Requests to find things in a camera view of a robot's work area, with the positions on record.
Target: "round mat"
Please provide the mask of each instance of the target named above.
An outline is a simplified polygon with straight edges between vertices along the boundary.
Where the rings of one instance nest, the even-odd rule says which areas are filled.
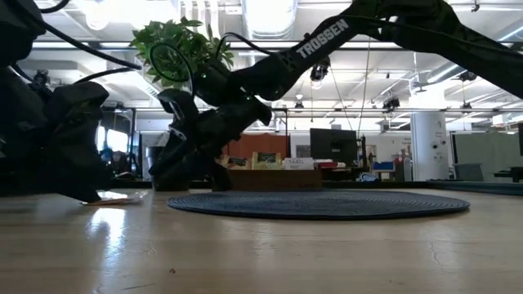
[[[384,191],[212,192],[169,199],[172,208],[222,216],[300,220],[372,220],[434,216],[470,203],[440,196]]]

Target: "pillar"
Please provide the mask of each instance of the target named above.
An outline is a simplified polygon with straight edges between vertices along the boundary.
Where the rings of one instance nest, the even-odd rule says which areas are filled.
[[[418,112],[411,118],[413,179],[449,179],[449,148],[444,112]]]

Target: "green leaves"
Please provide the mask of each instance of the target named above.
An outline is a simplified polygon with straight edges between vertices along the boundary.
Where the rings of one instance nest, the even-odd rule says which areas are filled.
[[[151,65],[150,48],[154,44],[167,43],[175,47],[189,61],[190,68],[195,71],[198,67],[214,58],[216,54],[215,50],[220,42],[219,38],[213,36],[210,25],[206,28],[209,40],[201,33],[193,31],[192,28],[201,25],[203,24],[200,21],[187,20],[185,17],[182,17],[179,23],[174,20],[169,20],[165,23],[151,21],[143,29],[132,31],[134,39],[129,46],[136,47],[138,50],[136,56],[143,59],[145,65]],[[183,81],[187,81],[189,77],[182,58],[167,46],[157,48],[158,49],[153,52],[154,56],[152,57],[158,68],[149,69],[147,74],[153,77],[153,82],[160,82],[162,87],[180,89],[184,84]],[[229,52],[229,50],[230,45],[224,44],[220,48],[218,59],[232,66],[234,54]],[[169,79],[162,78],[159,71],[164,76],[169,77]]]

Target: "computer monitor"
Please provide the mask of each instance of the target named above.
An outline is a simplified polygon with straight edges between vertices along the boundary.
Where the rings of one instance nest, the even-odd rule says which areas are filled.
[[[358,140],[355,131],[311,128],[313,159],[332,159],[347,166],[358,162]]]

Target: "wooden table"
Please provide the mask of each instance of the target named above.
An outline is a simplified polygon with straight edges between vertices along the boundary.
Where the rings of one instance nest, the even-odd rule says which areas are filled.
[[[0,198],[2,294],[520,294],[523,198],[420,190],[470,212],[406,220],[277,221],[166,206]]]

